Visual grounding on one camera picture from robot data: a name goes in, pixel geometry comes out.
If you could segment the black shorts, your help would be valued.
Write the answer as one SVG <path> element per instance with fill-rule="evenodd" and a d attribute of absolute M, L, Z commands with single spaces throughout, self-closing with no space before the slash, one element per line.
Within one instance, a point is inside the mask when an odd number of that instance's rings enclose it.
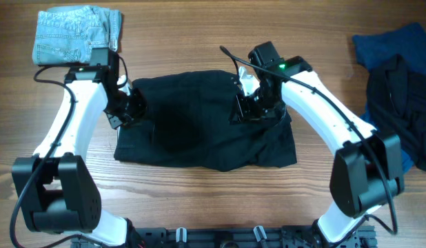
<path fill-rule="evenodd" d="M 222 70 L 184 72 L 133 81 L 146 98 L 146 117 L 119 129 L 114 159 L 162 167 L 221 172 L 246 165 L 286 167 L 297 162 L 286 116 L 279 124 L 228 119 L 239 88 Z"/>

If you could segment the light blue jeans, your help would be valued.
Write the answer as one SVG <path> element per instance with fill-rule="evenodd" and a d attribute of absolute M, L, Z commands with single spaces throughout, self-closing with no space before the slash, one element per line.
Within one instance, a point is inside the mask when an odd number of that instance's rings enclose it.
<path fill-rule="evenodd" d="M 35 65 L 88 63 L 94 48 L 118 50 L 121 28 L 120 10 L 84 5 L 40 11 L 32 61 Z"/>

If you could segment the black garment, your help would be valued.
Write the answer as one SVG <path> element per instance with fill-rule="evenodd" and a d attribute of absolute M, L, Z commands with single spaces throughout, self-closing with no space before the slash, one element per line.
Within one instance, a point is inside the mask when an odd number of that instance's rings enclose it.
<path fill-rule="evenodd" d="M 378 129 L 396 132 L 412 163 L 426 171 L 426 76 L 393 56 L 370 71 L 367 107 Z"/>

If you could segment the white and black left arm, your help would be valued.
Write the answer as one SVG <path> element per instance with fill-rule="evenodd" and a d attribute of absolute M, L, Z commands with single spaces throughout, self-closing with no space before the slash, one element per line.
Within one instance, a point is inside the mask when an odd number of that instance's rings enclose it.
<path fill-rule="evenodd" d="M 74 238 L 96 247 L 145 247 L 127 218 L 103 210 L 101 195 L 85 159 L 101 114 L 112 129 L 136 125 L 147 111 L 145 97 L 119 76 L 124 60 L 109 48 L 94 48 L 89 63 L 69 63 L 58 85 L 64 89 L 57 115 L 30 157 L 17 158 L 12 179 L 18 199 L 10 217 L 14 247 L 22 214 L 33 232 L 61 234 L 53 247 Z"/>

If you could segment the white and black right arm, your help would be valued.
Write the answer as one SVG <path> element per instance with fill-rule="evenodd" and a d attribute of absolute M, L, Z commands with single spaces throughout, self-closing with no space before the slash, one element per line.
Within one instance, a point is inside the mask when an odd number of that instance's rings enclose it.
<path fill-rule="evenodd" d="M 373 247 L 375 211 L 389 207 L 389 234 L 397 234 L 394 197 L 404 190 L 400 139 L 377 130 L 345 107 L 302 57 L 281 57 L 273 43 L 257 45 L 247 59 L 232 57 L 236 95 L 230 123 L 279 124 L 287 108 L 298 112 L 334 157 L 332 203 L 310 226 L 284 226 L 286 247 Z"/>

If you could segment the dark blue garment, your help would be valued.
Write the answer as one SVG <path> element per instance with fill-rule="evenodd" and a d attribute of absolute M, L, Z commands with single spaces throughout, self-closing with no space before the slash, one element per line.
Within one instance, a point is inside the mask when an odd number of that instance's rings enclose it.
<path fill-rule="evenodd" d="M 399 54 L 406 60 L 412 72 L 426 76 L 426 32 L 419 23 L 411 23 L 398 30 L 383 34 L 355 35 L 352 41 L 355 45 L 358 63 L 364 66 L 369 73 L 372 69 Z M 369 114 L 367 103 L 361 119 L 378 129 Z M 416 167 L 403 149 L 402 167 L 404 172 Z"/>

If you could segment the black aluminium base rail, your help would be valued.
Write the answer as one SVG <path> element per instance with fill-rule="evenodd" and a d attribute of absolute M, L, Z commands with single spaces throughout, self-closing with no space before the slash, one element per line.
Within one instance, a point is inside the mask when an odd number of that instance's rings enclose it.
<path fill-rule="evenodd" d="M 152 248 L 310 248 L 333 247 L 312 232 L 310 226 L 286 225 L 252 229 L 166 229 L 140 228 L 134 233 L 137 247 Z"/>

